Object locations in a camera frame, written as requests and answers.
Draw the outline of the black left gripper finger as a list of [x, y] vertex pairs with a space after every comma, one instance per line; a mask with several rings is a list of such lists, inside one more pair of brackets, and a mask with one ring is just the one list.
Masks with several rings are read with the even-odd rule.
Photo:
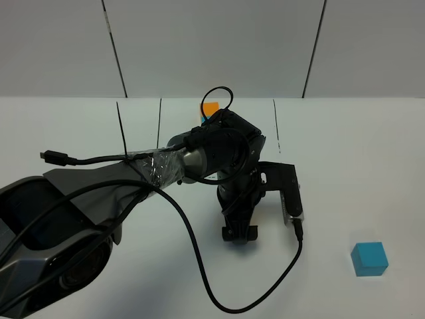
[[222, 239], [224, 242], [233, 243], [235, 245], [245, 245], [250, 241], [258, 238], [258, 227], [248, 226], [245, 229], [232, 230], [230, 227], [222, 228]]

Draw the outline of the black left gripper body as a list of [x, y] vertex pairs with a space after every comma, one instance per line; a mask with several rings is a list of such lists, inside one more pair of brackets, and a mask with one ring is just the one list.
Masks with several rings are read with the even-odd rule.
[[216, 194], [224, 216], [225, 227], [237, 230], [251, 225], [254, 208], [265, 196], [265, 193], [259, 190], [262, 180], [258, 168], [256, 166], [249, 173], [217, 187]]

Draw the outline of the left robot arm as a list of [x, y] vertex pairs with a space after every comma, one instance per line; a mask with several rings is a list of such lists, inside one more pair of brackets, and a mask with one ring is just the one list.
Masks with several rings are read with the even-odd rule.
[[53, 170], [1, 190], [1, 315], [24, 318], [89, 285], [133, 208], [174, 183], [215, 185], [223, 239], [255, 240], [265, 141], [254, 125], [219, 110], [162, 149], [91, 159], [42, 153]]

